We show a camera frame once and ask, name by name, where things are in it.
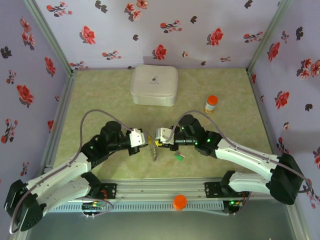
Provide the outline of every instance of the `purple wall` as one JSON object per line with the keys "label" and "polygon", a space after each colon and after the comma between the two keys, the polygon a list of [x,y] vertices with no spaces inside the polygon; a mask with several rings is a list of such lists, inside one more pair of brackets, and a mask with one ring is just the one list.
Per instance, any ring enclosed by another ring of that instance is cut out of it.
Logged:
{"label": "purple wall", "polygon": [[39,171],[67,74],[22,0],[1,1],[0,22],[0,238],[6,239],[9,187]]}
{"label": "purple wall", "polygon": [[245,68],[279,1],[35,2],[73,69],[105,69]]}
{"label": "purple wall", "polygon": [[274,147],[312,181],[314,192],[299,195],[312,239],[320,239],[319,12],[318,0],[293,1],[252,71]]}

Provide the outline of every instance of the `orange cap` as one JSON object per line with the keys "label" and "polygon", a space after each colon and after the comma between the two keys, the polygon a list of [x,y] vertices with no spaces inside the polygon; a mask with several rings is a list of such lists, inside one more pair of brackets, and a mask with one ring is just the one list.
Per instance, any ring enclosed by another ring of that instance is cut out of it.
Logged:
{"label": "orange cap", "polygon": [[173,207],[175,210],[181,211],[187,205],[187,199],[183,195],[177,195],[173,200]]}
{"label": "orange cap", "polygon": [[216,105],[218,103],[218,98],[215,95],[211,95],[208,97],[207,102],[210,105]]}

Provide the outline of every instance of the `wire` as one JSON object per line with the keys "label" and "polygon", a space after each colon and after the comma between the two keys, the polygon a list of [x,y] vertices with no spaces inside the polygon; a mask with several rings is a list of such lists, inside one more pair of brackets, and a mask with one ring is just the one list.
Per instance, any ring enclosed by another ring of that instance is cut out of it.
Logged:
{"label": "wire", "polygon": [[246,200],[246,195],[245,195],[245,193],[244,193],[243,191],[241,192],[241,194],[242,194],[242,196],[243,196],[242,203],[245,203],[245,202],[246,202],[246,201],[245,201],[245,200]]}
{"label": "wire", "polygon": [[109,202],[108,200],[106,200],[106,199],[92,198],[92,197],[88,197],[88,196],[79,197],[79,198],[77,198],[77,199],[105,202],[106,205],[104,206],[104,208],[107,208],[107,205],[111,206],[111,208],[109,208],[109,209],[107,209],[107,210],[105,210],[105,211],[103,211],[103,212],[99,212],[99,213],[93,213],[93,212],[91,212],[91,215],[85,214],[85,212],[82,211],[82,214],[85,215],[87,218],[94,218],[94,217],[97,217],[97,216],[100,216],[100,215],[109,213],[109,212],[111,212],[111,211],[114,209],[114,205],[113,205],[111,202]]}
{"label": "wire", "polygon": [[229,213],[224,213],[223,211],[219,212],[219,211],[211,211],[211,210],[205,210],[205,209],[200,209],[200,210],[195,210],[195,211],[207,213],[207,214],[216,214],[216,215],[226,216],[226,217],[229,216]]}
{"label": "wire", "polygon": [[300,172],[297,172],[296,170],[294,170],[294,169],[292,169],[292,168],[290,168],[290,167],[282,164],[281,162],[274,161],[274,160],[269,159],[268,157],[265,157],[265,156],[260,156],[259,154],[255,153],[255,152],[252,152],[252,151],[250,151],[250,150],[246,150],[246,149],[243,149],[243,148],[241,148],[241,147],[237,147],[237,146],[236,146],[234,143],[232,143],[228,138],[226,138],[226,136],[222,133],[222,131],[221,131],[221,130],[219,129],[219,127],[217,126],[217,124],[216,124],[209,116],[207,116],[206,114],[204,114],[204,113],[201,112],[201,111],[198,111],[198,110],[190,110],[190,111],[186,111],[185,113],[183,113],[183,114],[178,118],[178,120],[176,121],[176,123],[174,124],[174,126],[173,126],[173,128],[172,128],[172,131],[171,131],[171,134],[170,134],[169,138],[166,140],[166,142],[169,142],[170,139],[173,137],[173,135],[174,135],[174,133],[175,133],[175,129],[176,129],[179,121],[180,121],[185,115],[190,114],[190,113],[197,113],[197,114],[201,114],[202,116],[206,117],[206,118],[215,126],[216,130],[219,132],[219,134],[221,135],[221,137],[222,137],[230,146],[232,146],[233,148],[237,148],[237,149],[241,150],[241,151],[244,152],[244,153],[253,155],[253,156],[255,156],[255,157],[257,157],[257,158],[260,158],[260,159],[262,159],[262,160],[265,160],[265,161],[267,161],[267,162],[276,164],[276,165],[278,165],[278,166],[280,166],[280,167],[282,167],[282,168],[284,168],[284,169],[287,169],[288,171],[294,173],[294,174],[297,175],[298,177],[302,178],[302,179],[306,182],[308,188],[307,188],[306,190],[300,190],[300,191],[298,191],[299,194],[307,193],[307,192],[311,191],[311,189],[312,189],[312,183],[311,183],[304,175],[302,175]]}
{"label": "wire", "polygon": [[116,120],[119,124],[121,124],[125,129],[129,130],[129,131],[133,131],[133,129],[131,129],[130,127],[128,127],[127,125],[123,124],[121,121],[119,121],[117,118],[115,118],[113,115],[111,115],[110,113],[106,112],[106,111],[103,111],[103,110],[100,110],[100,109],[92,109],[92,110],[89,110],[87,111],[82,119],[81,119],[81,122],[80,122],[80,144],[79,144],[79,148],[76,152],[76,154],[74,155],[74,157],[70,160],[70,162],[66,165],[64,165],[63,167],[51,172],[48,176],[42,178],[40,181],[38,181],[35,185],[33,185],[21,198],[20,200],[18,201],[14,211],[13,211],[13,214],[12,214],[12,218],[11,218],[11,222],[10,222],[10,227],[9,227],[9,233],[10,234],[14,234],[16,233],[18,230],[19,230],[19,227],[17,227],[15,230],[13,230],[14,228],[14,224],[15,224],[15,220],[17,218],[17,214],[18,214],[18,211],[19,211],[19,208],[21,206],[21,204],[23,203],[23,201],[26,199],[26,197],[37,187],[37,185],[40,185],[40,184],[43,184],[46,180],[48,180],[49,178],[51,178],[52,176],[60,173],[61,171],[63,171],[64,169],[68,168],[68,166],[70,164],[72,164],[76,159],[77,157],[79,156],[80,152],[81,152],[81,147],[83,145],[83,125],[84,125],[84,121],[85,121],[85,118],[88,114],[92,113],[92,112],[99,112],[99,113],[103,113],[105,115],[108,115],[109,117],[113,118],[114,120]]}
{"label": "wire", "polygon": [[247,202],[248,202],[248,200],[249,200],[250,197],[251,197],[251,193],[252,193],[252,192],[250,192],[250,193],[249,193],[249,196],[246,198],[246,200],[245,200],[244,202],[242,202],[242,207],[235,213],[236,215],[239,214],[239,212],[241,212],[241,211],[244,209],[244,207],[247,205]]}

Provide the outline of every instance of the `table surface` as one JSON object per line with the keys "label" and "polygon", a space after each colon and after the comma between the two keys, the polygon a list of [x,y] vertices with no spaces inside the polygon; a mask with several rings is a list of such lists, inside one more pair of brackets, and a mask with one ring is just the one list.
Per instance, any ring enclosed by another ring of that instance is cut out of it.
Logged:
{"label": "table surface", "polygon": [[[209,95],[218,97],[210,117],[222,132],[238,144],[270,154],[271,149],[259,110],[244,68],[178,69],[178,92],[174,106],[137,105],[130,86],[134,71],[84,70],[77,73],[59,142],[54,167],[64,163],[77,151],[83,115],[91,109],[104,110],[131,128],[155,134],[157,128],[169,128],[189,110],[204,111]],[[214,126],[202,115],[194,114],[210,131]],[[83,124],[83,141],[89,141],[111,119],[99,112],[90,113]],[[249,173],[248,169],[227,160],[200,155],[192,146],[180,146],[186,158],[178,161],[174,152],[159,148],[159,158],[152,161],[149,147],[129,156],[119,151],[95,167],[100,180],[146,178],[222,177],[228,170]]]}

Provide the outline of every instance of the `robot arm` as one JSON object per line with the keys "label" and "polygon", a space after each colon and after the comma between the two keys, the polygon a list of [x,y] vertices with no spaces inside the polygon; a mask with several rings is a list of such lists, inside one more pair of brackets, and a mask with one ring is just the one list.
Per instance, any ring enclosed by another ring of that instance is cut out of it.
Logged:
{"label": "robot arm", "polygon": [[182,131],[176,127],[171,139],[169,136],[173,131],[172,127],[157,129],[156,139],[160,147],[177,151],[179,146],[194,146],[204,156],[231,161],[257,173],[242,174],[228,171],[220,182],[222,192],[226,194],[232,191],[260,192],[270,194],[281,203],[294,204],[303,180],[276,164],[284,164],[302,173],[291,155],[266,154],[237,144],[230,139],[227,141],[217,132],[205,131],[199,121],[190,114],[182,117],[179,125]]}
{"label": "robot arm", "polygon": [[59,205],[80,197],[94,198],[100,192],[102,183],[89,171],[107,160],[112,153],[128,150],[131,156],[147,145],[148,135],[142,129],[134,128],[124,135],[118,122],[109,121],[100,134],[82,146],[76,159],[72,157],[66,163],[26,183],[21,180],[14,182],[10,186],[4,209],[11,218],[14,211],[17,211],[14,223],[21,231],[26,231]]}

